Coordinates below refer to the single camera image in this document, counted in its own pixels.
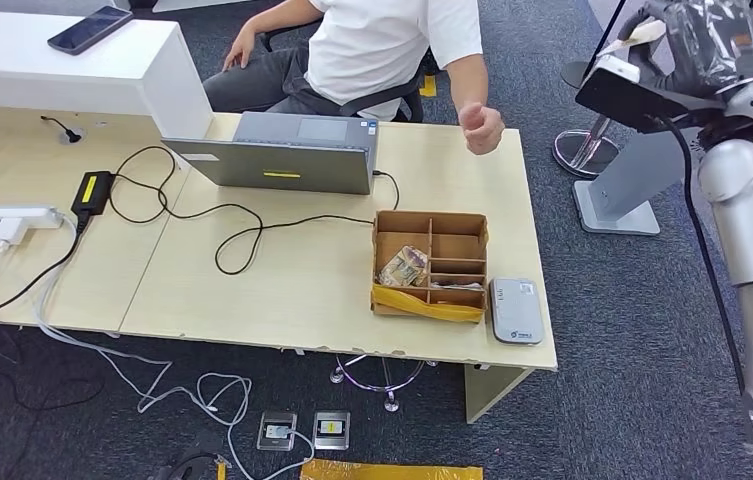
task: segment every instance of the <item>laptop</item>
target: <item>laptop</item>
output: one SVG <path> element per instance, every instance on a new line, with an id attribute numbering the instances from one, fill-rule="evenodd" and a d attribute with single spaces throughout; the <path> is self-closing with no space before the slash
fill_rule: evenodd
<path id="1" fill-rule="evenodd" d="M 231 141 L 163 138 L 217 185 L 369 195 L 378 122 L 247 112 Z"/>

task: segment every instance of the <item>white cable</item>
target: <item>white cable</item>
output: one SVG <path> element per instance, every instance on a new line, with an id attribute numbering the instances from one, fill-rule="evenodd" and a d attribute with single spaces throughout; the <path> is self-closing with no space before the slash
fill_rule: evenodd
<path id="1" fill-rule="evenodd" d="M 244 477 L 246 477 L 247 480 L 255 480 L 254 478 L 252 478 L 252 476 L 250 476 L 249 473 L 247 473 L 246 469 L 243 468 L 243 465 L 241 465 L 241 461 L 238 458 L 238 454 L 235 453 L 235 447 L 232 445 L 232 428 L 233 427 L 234 427 L 234 425 L 229 426 L 229 431 L 226 432 L 226 440 L 229 442 L 229 452 L 232 454 L 232 458 L 235 459 L 235 465 L 238 466 L 238 468 L 241 470 L 241 473 L 244 474 Z M 294 469 L 294 468 L 297 468 L 297 467 L 301 467 L 301 466 L 305 465 L 306 463 L 314 460 L 314 444 L 311 443 L 311 440 L 309 440 L 305 435 L 297 432 L 296 430 L 292 430 L 290 428 L 288 429 L 288 433 L 293 433 L 295 436 L 303 439 L 305 441 L 305 443 L 308 444 L 308 448 L 311 449 L 311 453 L 308 455 L 308 458 L 306 458 L 305 460 L 303 460 L 301 462 L 297 462 L 297 463 L 291 464 L 291 465 L 288 465 L 287 467 L 285 467 L 285 468 L 277 471 L 276 473 L 273 473 L 273 474 L 271 474 L 271 475 L 269 475 L 267 477 L 264 477 L 263 480 L 270 480 L 271 478 L 276 478 L 277 476 L 279 476 L 279 475 L 287 472 L 288 470 L 291 470 L 291 469 Z"/>
<path id="2" fill-rule="evenodd" d="M 72 219 L 70 219 L 68 216 L 62 214 L 63 216 L 63 223 L 62 225 L 66 225 L 74 235 L 73 240 L 75 241 L 75 236 L 78 235 L 76 231 L 76 226 L 73 223 Z M 117 375 L 120 376 L 120 378 L 123 379 L 131 388 L 135 391 L 141 398 L 140 401 L 138 401 L 137 404 L 137 411 L 138 413 L 144 413 L 146 412 L 150 407 L 155 405 L 156 403 L 160 402 L 161 400 L 169 397 L 170 395 L 174 393 L 184 393 L 190 397 L 191 401 L 196 404 L 203 412 L 205 412 L 206 415 L 214 419 L 216 422 L 229 427 L 226 432 L 226 440 L 229 444 L 229 451 L 232 453 L 232 457 L 235 460 L 235 463 L 238 465 L 238 468 L 240 468 L 241 472 L 244 474 L 244 476 L 247 478 L 247 480 L 255 480 L 252 476 L 247 473 L 246 469 L 244 469 L 243 465 L 241 465 L 240 460 L 238 459 L 237 455 L 235 454 L 235 448 L 232 444 L 232 429 L 240 423 L 244 417 L 246 416 L 247 408 L 249 407 L 249 393 L 252 390 L 252 380 L 246 377 L 241 377 L 239 375 L 229 375 L 229 374 L 222 374 L 222 373 L 215 373 L 215 372 L 208 372 L 203 375 L 201 375 L 196 380 L 196 394 L 191 392 L 190 390 L 184 388 L 184 387 L 174 387 L 170 390 L 167 390 L 166 392 L 162 393 L 158 396 L 153 396 L 152 392 L 155 390 L 155 388 L 158 386 L 158 383 L 161 381 L 161 378 L 164 377 L 164 374 L 167 373 L 167 370 L 170 369 L 171 366 L 173 366 L 172 361 L 165 361 L 165 360 L 151 360 L 145 357 L 141 357 L 139 355 L 133 355 L 129 353 L 123 353 L 118 350 L 112 350 L 110 348 L 101 347 L 99 345 L 94 345 L 87 342 L 82 342 L 81 340 L 77 340 L 70 335 L 52 327 L 49 325 L 49 323 L 45 319 L 45 309 L 46 309 L 46 302 L 49 299 L 49 296 L 52 294 L 52 291 L 55 288 L 55 284 L 58 282 L 58 278 L 61 276 L 61 273 L 64 270 L 64 267 L 66 265 L 66 262 L 62 265 L 59 265 L 57 268 L 55 268 L 50 274 L 47 276 L 46 282 L 44 283 L 44 286 L 40 293 L 38 294 L 34 305 L 33 305 L 33 313 L 35 316 L 35 319 L 37 319 L 37 325 L 40 328 L 40 330 L 48 337 L 57 340 L 62 343 L 66 343 L 69 345 L 74 345 L 77 347 L 87 348 L 89 350 L 94 350 L 102 357 L 108 361 L 108 363 L 111 364 L 112 367 L 114 367 L 114 370 L 117 372 Z M 152 384 L 149 386 L 149 389 L 146 390 L 146 392 L 142 392 L 140 388 L 138 388 L 131 380 L 129 380 L 126 375 L 123 373 L 122 370 L 120 370 L 120 367 L 117 366 L 117 364 L 114 362 L 114 360 L 109 356 L 114 355 L 122 358 L 130 358 L 135 360 L 140 360 L 141 362 L 150 364 L 150 365 L 159 365 L 163 368 L 161 369 L 161 372 L 158 374 L 158 376 L 155 377 L 155 380 L 152 382 Z M 205 398 L 202 395 L 202 381 L 206 378 L 224 378 L 224 379 L 232 379 L 231 382 L 227 383 L 223 388 L 221 388 L 212 398 L 210 401 L 206 402 Z M 243 400 L 241 400 L 241 404 L 238 407 L 235 414 L 232 416 L 232 420 L 226 421 L 220 418 L 216 415 L 215 412 L 218 411 L 217 407 L 215 407 L 213 404 L 217 399 L 222 395 L 226 390 L 228 390 L 231 386 L 240 383 L 243 387 Z M 278 475 L 291 470 L 293 468 L 300 467 L 302 465 L 305 465 L 306 463 L 310 462 L 312 459 L 314 459 L 314 445 L 311 443 L 311 441 L 305 437 L 305 435 L 297 432 L 296 430 L 288 430 L 289 433 L 292 433 L 293 435 L 300 437 L 305 441 L 305 443 L 308 444 L 309 448 L 311 449 L 311 454 L 309 457 L 301 462 L 294 463 L 292 465 L 288 465 L 285 468 L 282 468 L 281 470 L 277 471 L 276 473 L 273 473 L 272 475 L 264 478 L 263 480 L 270 480 L 272 478 L 277 477 Z"/>

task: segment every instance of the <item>yellow sticker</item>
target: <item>yellow sticker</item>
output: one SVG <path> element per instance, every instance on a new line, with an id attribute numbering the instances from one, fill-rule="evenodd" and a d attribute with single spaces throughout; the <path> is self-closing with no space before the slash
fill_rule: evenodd
<path id="1" fill-rule="evenodd" d="M 420 89 L 420 95 L 424 97 L 434 97 L 438 95 L 438 89 L 435 88 L 435 76 L 426 75 L 423 77 L 423 88 Z"/>
<path id="2" fill-rule="evenodd" d="M 90 201 L 90 196 L 93 194 L 93 186 L 96 185 L 96 177 L 91 176 L 87 181 L 87 187 L 85 187 L 85 193 L 82 195 L 82 203 Z"/>
<path id="3" fill-rule="evenodd" d="M 280 178 L 299 178 L 302 175 L 298 173 L 282 173 L 282 172 L 264 172 L 265 177 L 280 177 Z"/>

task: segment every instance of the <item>white t-shirt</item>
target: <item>white t-shirt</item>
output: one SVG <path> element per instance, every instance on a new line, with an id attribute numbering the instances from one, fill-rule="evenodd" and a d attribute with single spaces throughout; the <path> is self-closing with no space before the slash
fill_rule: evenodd
<path id="1" fill-rule="evenodd" d="M 414 77 L 431 46 L 438 66 L 482 53 L 477 0 L 310 0 L 324 12 L 306 80 L 343 105 Z M 393 120 L 396 99 L 360 115 Z"/>

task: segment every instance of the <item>snack package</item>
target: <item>snack package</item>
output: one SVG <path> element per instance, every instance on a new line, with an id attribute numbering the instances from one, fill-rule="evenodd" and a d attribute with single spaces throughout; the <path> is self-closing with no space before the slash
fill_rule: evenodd
<path id="1" fill-rule="evenodd" d="M 425 253 L 406 245 L 379 272 L 379 283 L 387 287 L 419 287 L 426 283 L 428 262 Z"/>

